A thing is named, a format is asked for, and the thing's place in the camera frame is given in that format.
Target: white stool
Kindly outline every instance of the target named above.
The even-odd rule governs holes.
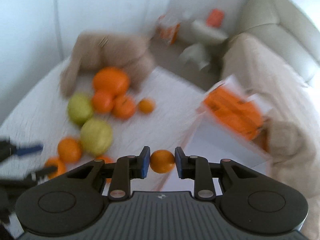
[[[222,44],[228,38],[228,35],[223,30],[209,27],[205,22],[199,20],[195,20],[191,24],[191,30],[198,43],[187,47],[181,53],[179,59],[184,63],[192,60],[201,70],[209,65],[211,61],[211,55],[208,53],[206,46]]]

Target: green apple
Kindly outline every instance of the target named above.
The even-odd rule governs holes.
[[[94,113],[90,97],[84,93],[75,93],[69,100],[67,110],[70,120],[80,126]]]
[[[80,131],[83,150],[95,157],[104,154],[108,150],[112,139],[111,126],[98,118],[89,119]]]

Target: white box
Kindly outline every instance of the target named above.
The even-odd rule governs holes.
[[[207,112],[200,114],[196,119],[181,147],[186,156],[202,156],[211,163],[219,163],[221,159],[227,158],[263,174],[266,174],[270,160],[269,155],[263,150],[220,125]],[[218,180],[213,179],[213,182],[217,195],[220,195]],[[168,175],[162,191],[189,190],[193,193],[193,186],[193,180],[179,179],[174,168]]]

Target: small orange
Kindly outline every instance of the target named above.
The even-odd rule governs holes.
[[[63,138],[57,150],[60,159],[65,163],[76,163],[81,159],[82,149],[79,141],[72,137]]]
[[[106,67],[94,76],[92,85],[96,91],[103,89],[110,91],[114,96],[124,95],[130,86],[130,78],[116,67]]]
[[[155,107],[156,103],[151,98],[143,98],[138,104],[138,109],[144,114],[150,114]]]
[[[115,117],[126,120],[133,116],[135,112],[136,105],[132,97],[123,95],[115,98],[115,106],[112,110]]]
[[[107,156],[99,156],[96,158],[96,160],[104,160],[104,163],[114,163],[115,161],[110,159],[109,157]],[[106,179],[107,183],[109,184],[111,182],[111,179]]]
[[[174,156],[167,150],[155,151],[150,157],[150,168],[156,173],[167,173],[174,167]]]
[[[114,105],[113,95],[107,90],[98,90],[92,97],[91,103],[97,113],[110,113]]]
[[[65,164],[58,157],[51,157],[51,158],[47,159],[44,166],[46,166],[46,167],[56,166],[58,168],[56,172],[48,175],[49,179],[53,179],[59,175],[62,175],[63,173],[65,173],[67,171]]]

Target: gray floor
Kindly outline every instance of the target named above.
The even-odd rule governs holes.
[[[188,62],[185,65],[181,63],[178,57],[188,46],[189,44],[179,40],[173,45],[167,46],[159,39],[152,39],[150,51],[154,55],[159,66],[162,66],[207,91],[212,85],[219,81],[220,71],[218,68],[214,67],[213,64],[200,71],[193,62]]]

